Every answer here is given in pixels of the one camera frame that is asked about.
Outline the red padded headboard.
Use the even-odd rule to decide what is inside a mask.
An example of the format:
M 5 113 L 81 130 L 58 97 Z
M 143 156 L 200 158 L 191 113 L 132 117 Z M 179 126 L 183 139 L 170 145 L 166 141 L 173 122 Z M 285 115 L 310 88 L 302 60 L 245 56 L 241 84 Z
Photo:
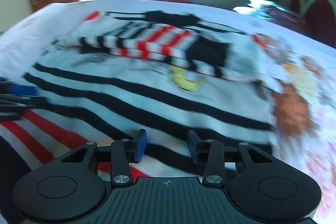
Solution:
M 329 0 L 314 0 L 299 15 L 299 0 L 291 0 L 290 11 L 295 12 L 293 30 L 335 48 L 335 12 Z

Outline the shiny maroon quilt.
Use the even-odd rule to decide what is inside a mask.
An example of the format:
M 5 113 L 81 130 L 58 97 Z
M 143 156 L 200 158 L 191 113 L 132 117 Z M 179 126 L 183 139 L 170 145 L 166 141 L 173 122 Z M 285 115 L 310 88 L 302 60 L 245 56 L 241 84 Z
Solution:
M 249 0 L 249 3 L 245 6 L 234 7 L 233 11 L 269 22 L 298 23 L 301 21 L 299 15 L 287 10 L 276 2 L 267 0 Z

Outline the striped knit sweater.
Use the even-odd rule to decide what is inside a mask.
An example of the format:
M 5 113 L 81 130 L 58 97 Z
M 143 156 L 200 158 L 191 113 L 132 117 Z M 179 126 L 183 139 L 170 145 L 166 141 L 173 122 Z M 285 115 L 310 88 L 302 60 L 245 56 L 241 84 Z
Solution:
M 1 38 L 1 76 L 34 104 L 1 122 L 1 223 L 19 223 L 12 191 L 25 174 L 93 141 L 147 131 L 135 174 L 201 176 L 187 133 L 271 153 L 274 100 L 254 37 L 194 15 L 93 13 L 52 41 Z

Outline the floral bed sheet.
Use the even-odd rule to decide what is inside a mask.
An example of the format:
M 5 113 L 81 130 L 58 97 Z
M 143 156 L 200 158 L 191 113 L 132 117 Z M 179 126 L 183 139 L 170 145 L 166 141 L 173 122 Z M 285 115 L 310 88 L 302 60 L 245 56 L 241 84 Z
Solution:
M 274 100 L 272 152 L 220 141 L 223 185 L 203 185 L 205 164 L 192 158 L 203 166 L 201 176 L 135 174 L 144 152 L 140 163 L 129 164 L 133 184 L 112 186 L 113 142 L 89 141 L 15 183 L 19 223 L 335 223 L 335 49 L 235 12 L 139 0 L 54 3 L 4 34 L 11 42 L 52 41 L 93 13 L 151 11 L 194 15 L 254 37 Z

